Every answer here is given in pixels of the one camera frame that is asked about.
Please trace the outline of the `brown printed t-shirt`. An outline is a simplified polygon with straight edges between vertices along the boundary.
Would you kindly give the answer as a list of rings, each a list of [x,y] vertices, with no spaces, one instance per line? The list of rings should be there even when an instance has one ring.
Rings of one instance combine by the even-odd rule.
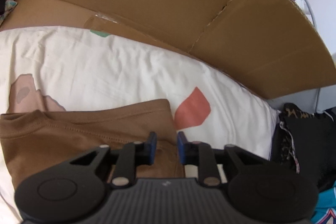
[[[184,177],[179,164],[177,137],[166,99],[102,111],[60,111],[3,114],[1,146],[14,187],[25,178],[107,144],[120,149],[157,134],[152,166],[140,166],[138,177]]]

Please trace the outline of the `teal patterned garment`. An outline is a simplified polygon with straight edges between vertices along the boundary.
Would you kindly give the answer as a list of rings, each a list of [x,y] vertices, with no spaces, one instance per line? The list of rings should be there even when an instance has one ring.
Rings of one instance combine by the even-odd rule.
[[[311,218],[311,223],[316,224],[336,224],[336,188],[321,192]]]

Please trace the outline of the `black folded garment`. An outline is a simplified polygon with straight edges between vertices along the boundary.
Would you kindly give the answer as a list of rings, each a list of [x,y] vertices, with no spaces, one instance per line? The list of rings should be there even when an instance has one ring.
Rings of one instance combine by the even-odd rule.
[[[270,160],[311,180],[323,192],[335,183],[335,112],[314,115],[283,122],[278,116]]]

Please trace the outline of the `flattened brown cardboard box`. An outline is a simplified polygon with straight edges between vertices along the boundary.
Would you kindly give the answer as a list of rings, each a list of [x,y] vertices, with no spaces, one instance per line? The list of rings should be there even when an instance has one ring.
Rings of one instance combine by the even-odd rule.
[[[335,84],[297,0],[19,0],[5,28],[90,28],[204,61],[274,99]]]

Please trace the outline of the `cream bear print blanket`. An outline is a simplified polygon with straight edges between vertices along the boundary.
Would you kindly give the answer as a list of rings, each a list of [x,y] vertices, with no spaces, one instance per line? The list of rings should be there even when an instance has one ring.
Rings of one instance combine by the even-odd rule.
[[[104,32],[29,27],[1,32],[1,116],[102,111],[169,101],[176,133],[214,148],[270,154],[277,112],[219,71]],[[20,223],[1,146],[1,223]]]

